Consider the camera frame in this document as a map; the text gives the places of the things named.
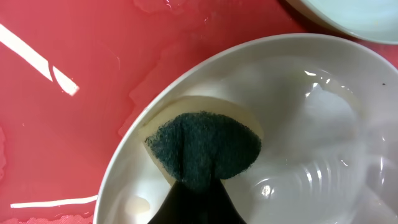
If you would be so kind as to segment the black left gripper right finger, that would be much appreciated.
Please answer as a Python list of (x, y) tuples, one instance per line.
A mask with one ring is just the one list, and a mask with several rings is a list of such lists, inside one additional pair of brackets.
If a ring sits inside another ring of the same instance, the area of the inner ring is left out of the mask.
[(208, 191), (209, 224), (246, 224), (235, 209), (220, 180), (213, 179)]

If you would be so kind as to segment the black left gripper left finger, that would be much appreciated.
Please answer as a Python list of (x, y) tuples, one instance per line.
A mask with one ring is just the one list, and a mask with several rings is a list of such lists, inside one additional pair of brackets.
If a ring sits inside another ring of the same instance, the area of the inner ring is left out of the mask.
[(176, 182), (148, 224), (189, 224), (193, 192)]

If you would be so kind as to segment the green and yellow sponge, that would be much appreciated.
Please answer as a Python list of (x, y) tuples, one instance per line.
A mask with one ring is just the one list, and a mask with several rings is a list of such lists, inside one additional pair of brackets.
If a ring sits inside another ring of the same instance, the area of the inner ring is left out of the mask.
[(246, 108), (210, 96), (184, 96), (138, 131), (165, 179), (200, 192), (211, 179), (230, 179), (257, 159), (264, 132)]

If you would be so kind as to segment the white stained plate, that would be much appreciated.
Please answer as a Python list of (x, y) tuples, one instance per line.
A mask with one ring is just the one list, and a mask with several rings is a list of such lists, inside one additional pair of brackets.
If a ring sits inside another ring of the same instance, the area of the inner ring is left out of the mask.
[(252, 40), (187, 71), (137, 117), (98, 194), (95, 223), (147, 223), (170, 184), (140, 139), (173, 101), (236, 103), (262, 151), (225, 187), (248, 223), (397, 222), (397, 69), (362, 45), (320, 34)]

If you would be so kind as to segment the light blue stained plate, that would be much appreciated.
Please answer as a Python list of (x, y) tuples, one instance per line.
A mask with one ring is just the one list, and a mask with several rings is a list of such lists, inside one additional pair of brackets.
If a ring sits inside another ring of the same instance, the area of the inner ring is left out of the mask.
[(379, 44), (397, 44), (397, 0), (287, 0), (311, 21)]

